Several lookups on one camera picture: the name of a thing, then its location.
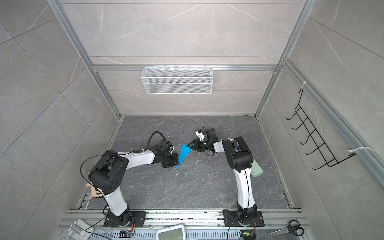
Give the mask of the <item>blue square paper sheet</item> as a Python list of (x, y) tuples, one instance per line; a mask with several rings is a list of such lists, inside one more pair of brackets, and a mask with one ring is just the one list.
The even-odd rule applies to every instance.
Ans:
[(192, 149), (190, 149), (187, 145), (185, 145), (185, 144), (182, 145), (182, 149), (181, 149), (181, 153), (180, 153), (180, 157), (179, 157), (179, 164), (175, 167), (175, 169), (178, 169), (180, 167), (180, 165), (187, 158), (187, 156), (189, 155), (189, 153), (191, 151), (192, 151)]

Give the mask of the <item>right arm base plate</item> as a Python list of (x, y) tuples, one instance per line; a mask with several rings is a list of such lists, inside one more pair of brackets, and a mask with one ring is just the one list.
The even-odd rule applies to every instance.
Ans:
[(225, 227), (264, 227), (265, 222), (261, 211), (249, 211), (244, 217), (240, 211), (222, 211)]

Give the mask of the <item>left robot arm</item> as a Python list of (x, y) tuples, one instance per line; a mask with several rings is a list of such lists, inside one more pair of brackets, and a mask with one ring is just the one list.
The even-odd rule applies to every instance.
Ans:
[(121, 183), (127, 170), (161, 163), (167, 169), (179, 164), (178, 154), (171, 142), (161, 140), (159, 144), (146, 150), (118, 153), (108, 150), (88, 174), (89, 181), (101, 192), (110, 212), (120, 217), (128, 212), (128, 204), (121, 192)]

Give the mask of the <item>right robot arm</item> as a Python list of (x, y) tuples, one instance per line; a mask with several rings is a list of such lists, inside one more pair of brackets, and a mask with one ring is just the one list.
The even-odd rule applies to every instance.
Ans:
[(199, 130), (197, 139), (187, 144), (196, 152), (206, 150), (225, 153), (230, 168), (234, 171), (238, 189), (237, 217), (242, 225), (248, 225), (258, 215), (251, 184), (251, 168), (254, 157), (242, 137), (219, 140), (215, 129)]

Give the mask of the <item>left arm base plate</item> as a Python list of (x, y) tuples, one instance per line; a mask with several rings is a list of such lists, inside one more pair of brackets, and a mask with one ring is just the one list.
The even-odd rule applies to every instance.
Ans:
[(135, 224), (136, 228), (142, 228), (146, 219), (145, 211), (125, 211), (121, 216), (115, 216), (108, 212), (103, 227), (129, 228)]

